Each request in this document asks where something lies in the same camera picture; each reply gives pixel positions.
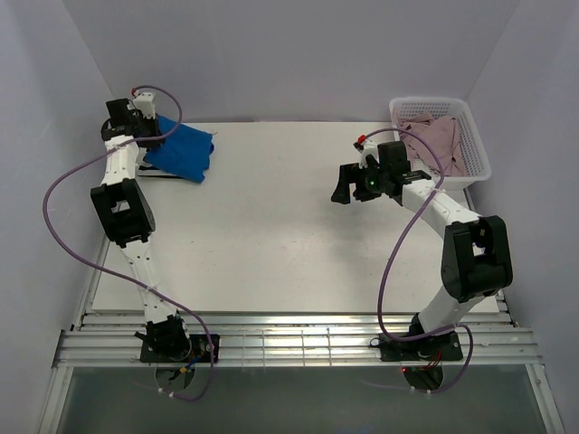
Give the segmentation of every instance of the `white tabletop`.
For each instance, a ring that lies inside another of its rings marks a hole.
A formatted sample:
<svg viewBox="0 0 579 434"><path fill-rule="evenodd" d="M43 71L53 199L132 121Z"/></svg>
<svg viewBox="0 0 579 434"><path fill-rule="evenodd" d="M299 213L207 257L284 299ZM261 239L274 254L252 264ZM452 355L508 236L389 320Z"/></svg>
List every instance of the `white tabletop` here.
<svg viewBox="0 0 579 434"><path fill-rule="evenodd" d="M386 197L330 201L358 136L388 124L191 124L215 133L200 184L139 178L157 220L166 289L201 312L374 313L394 243L412 214ZM392 139L384 134L384 141ZM466 204L463 192L453 197ZM442 241L417 222L394 263L384 311L423 309L441 286ZM105 266L129 273L114 244ZM95 311L142 311L137 290L102 275ZM494 297L475 312L498 312Z"/></svg>

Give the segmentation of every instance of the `pink towel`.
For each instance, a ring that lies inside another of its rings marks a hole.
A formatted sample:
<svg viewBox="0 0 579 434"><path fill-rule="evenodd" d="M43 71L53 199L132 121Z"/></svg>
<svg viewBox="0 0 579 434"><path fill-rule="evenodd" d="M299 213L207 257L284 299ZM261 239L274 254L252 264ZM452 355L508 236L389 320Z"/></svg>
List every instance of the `pink towel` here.
<svg viewBox="0 0 579 434"><path fill-rule="evenodd" d="M431 146L440 158L446 176L467 175L460 151L460 128L456 118L443 116L435 119L426 111L416 118L400 119L400 110L395 108L393 121L400 129L412 131ZM406 145L409 161L420 157L427 166L439 172L436 161L422 143L404 133L400 134L400 138Z"/></svg>

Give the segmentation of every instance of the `white basket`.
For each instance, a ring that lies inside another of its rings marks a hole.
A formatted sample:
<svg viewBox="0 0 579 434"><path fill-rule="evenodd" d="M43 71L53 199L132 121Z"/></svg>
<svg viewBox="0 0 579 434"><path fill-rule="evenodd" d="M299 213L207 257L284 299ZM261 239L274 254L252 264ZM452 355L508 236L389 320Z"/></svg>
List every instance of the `white basket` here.
<svg viewBox="0 0 579 434"><path fill-rule="evenodd" d="M459 122L460 127L460 151L467 169L467 176L447 176L444 178L443 188L447 190L462 190L477 181L485 181L490 178L491 170L487 153L482 145L479 131L470 113L469 105L462 99L455 98L428 98L409 97L394 98L390 101L390 115L394 123L394 109L400 109L400 118L414 118L425 111L429 111L435 118L452 116ZM400 140L398 132L394 132L396 140ZM420 158L412 162L413 170L423 170L432 179L438 179L438 175L427 166Z"/></svg>

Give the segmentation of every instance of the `blue towel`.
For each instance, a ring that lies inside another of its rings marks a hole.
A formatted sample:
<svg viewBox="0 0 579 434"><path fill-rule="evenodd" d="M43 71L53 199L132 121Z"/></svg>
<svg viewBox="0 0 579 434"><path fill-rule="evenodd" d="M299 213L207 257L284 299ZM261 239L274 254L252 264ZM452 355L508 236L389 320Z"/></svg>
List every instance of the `blue towel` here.
<svg viewBox="0 0 579 434"><path fill-rule="evenodd" d="M159 116L159 129L163 134L175 122ZM214 151L213 135L185 125L165 140L165 144L147 152L145 159L157 169L168 174L201 183L204 171L209 168L209 155Z"/></svg>

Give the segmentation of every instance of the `wire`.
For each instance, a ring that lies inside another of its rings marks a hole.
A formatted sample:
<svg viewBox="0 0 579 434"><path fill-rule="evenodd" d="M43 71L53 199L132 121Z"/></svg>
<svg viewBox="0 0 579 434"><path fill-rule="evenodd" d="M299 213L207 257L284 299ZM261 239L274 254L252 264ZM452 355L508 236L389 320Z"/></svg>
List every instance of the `wire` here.
<svg viewBox="0 0 579 434"><path fill-rule="evenodd" d="M450 332L451 330L454 330L456 327L464 328L467 331L467 334L469 335L469 354L467 355L467 358L464 362L464 365L462 365L462 368L460 369L459 373L456 375L456 377L454 377L452 379L451 382L449 382L445 386L442 386L440 389L436 389L434 391L431 391L431 393L440 393L440 392L444 392L444 391L449 390L449 388L451 388L453 385L455 385L460 380L462 375L464 375L464 373L469 368L470 359L472 358L472 351L474 348L474 340L472 338L472 332L470 331L470 328L466 324L458 323L457 325L445 325L443 327L436 328L428 333L423 333L421 335L405 336L405 337L393 335L393 334L389 333L388 330L386 330L386 327L384 325L383 303L384 303L384 292L385 292L385 288L386 288L386 281L388 280L388 275L390 274L390 270L392 269L392 266L394 264L394 259L396 258L396 255L398 254L398 250L400 250L402 243L406 239L406 235L408 235L408 232L410 231L410 229L414 226L414 224L418 221L418 219L421 218L422 214L424 213L424 211L426 210L428 205L432 202L432 199L434 199L434 196L438 193L442 183L444 182L444 178L445 178L444 169L442 167L442 163L441 163L440 158L436 155L436 153L430 147L430 145L428 143L426 143L422 138L420 138L420 136L414 134L411 131L405 131L403 129L396 128L396 127L381 128L381 129L377 129L376 131L371 132L370 134L365 135L365 138L370 138L370 137L373 137L377 134L384 133L387 131L397 131L399 133L405 133L406 135L414 137L416 140L418 140L420 143L422 143L424 145L424 147L426 147L426 149L428 149L428 152L431 153L432 158L434 158L434 161L436 162L436 165L438 166L438 169L440 172L440 178L436 182L436 185L432 189L432 192L426 198L426 200L424 201L424 203L422 204L420 209L416 212L416 214L412 217L412 219L408 222L408 224L406 225L406 227L402 231L400 238L398 238L398 241L395 243L394 248L392 249L392 253L390 254L390 257L388 258L388 261L386 262L386 267L384 269L382 281L380 282L380 290L378 292L378 308L377 308L378 324L380 325L380 329L382 330L384 335L386 337L388 337L388 339L395 341L395 342L418 341L418 340L424 339L426 337L431 337L431 336L439 335L441 333ZM368 382L365 382L365 383L369 384L369 385L373 385L374 387L381 386L379 384L372 384L372 383L368 383Z"/></svg>
<svg viewBox="0 0 579 434"><path fill-rule="evenodd" d="M104 158L106 158L107 156L109 156L110 154L112 154L113 152L118 151L119 149L121 149L123 146L128 145L129 143L140 143L140 142L148 142L148 141L153 141L153 140L161 140L164 138L167 138L169 136L171 136L173 133L176 132L176 130L181 126L181 123L183 121L183 110L181 108L181 104L179 104L179 101L168 91L161 89L157 86L153 86L153 85L142 85L142 86L137 86L135 87L131 93L134 94L134 92L136 90L139 89L152 89L152 90L157 90L161 93L164 93L165 95L167 95L171 100L173 100L173 102L175 103L177 110L179 111L179 116L177 119L177 122L175 123L175 125L169 130L167 131L165 134L162 134L161 136L155 136L155 137L133 137L129 140L124 141L123 143L121 143L120 145L118 145L117 147L114 147L112 149L110 149L109 151L107 151L104 154L101 154L99 156L95 156L94 158L90 159L89 161L82 163L81 165L77 165L76 167L72 168L71 170L69 170L68 172L66 172L65 174L59 176L56 181L54 181L46 190L46 194L44 195L44 199L43 199L43 218L44 218L44 222L46 223L46 227L48 228L48 231L51 233L52 237L56 240L56 242L62 247L62 249L64 251L66 251L69 255L71 255L73 258L75 258L78 262L91 267L93 269L96 269L98 271L101 271L103 273L107 273L110 274L111 276L115 276L117 278L122 278L128 282L134 283L135 285L137 285L138 287L144 289L145 291L149 291L152 294L156 295L157 297L161 298L162 300L165 300L167 303L172 304L173 306L185 311L187 314L191 315L193 318L195 318L199 324L201 325L201 327L203 328L205 335L207 337L207 341L209 342L210 345L210 365L211 365L211 369L209 372L209 379L207 380L207 382L205 383L205 386L203 387L203 389L199 392L199 394L193 398L185 396L185 395L179 395L177 393L173 393L171 396L175 396L176 398L183 400L183 401L190 401L190 402L195 402L195 401L199 401L201 400L205 394L207 393L207 390L209 389L209 386L211 385L211 382L213 380L214 377L214 358L213 358L213 353L214 353L214 344L213 344L213 340L211 339L211 334L209 333L209 328L207 327L207 324L204 322L204 320L198 315L196 314L196 312L194 312L193 310L189 309L188 307L183 306L182 304L174 301L172 298L161 294L160 292L158 292L155 288L150 287L149 285L141 282L140 280L137 280L135 278L132 278L131 276L127 276L125 274L122 273L118 273L117 271L114 271L112 269L107 269L105 267L102 267L99 264L96 264L86 258L83 258L81 255L79 255L78 253L76 253L74 250L72 250L67 244L66 242L64 242L64 240L60 237L60 235L57 233L57 231L54 229L54 226L52 225L49 213L48 213L48 201L51 197L52 192L54 191L54 189L62 182L64 181L66 178L68 178L69 176L79 172L80 170L84 169L85 167L92 165L94 163L96 163L97 161L100 161ZM163 390L163 392L169 394L172 393L171 391L167 391L167 390Z"/></svg>

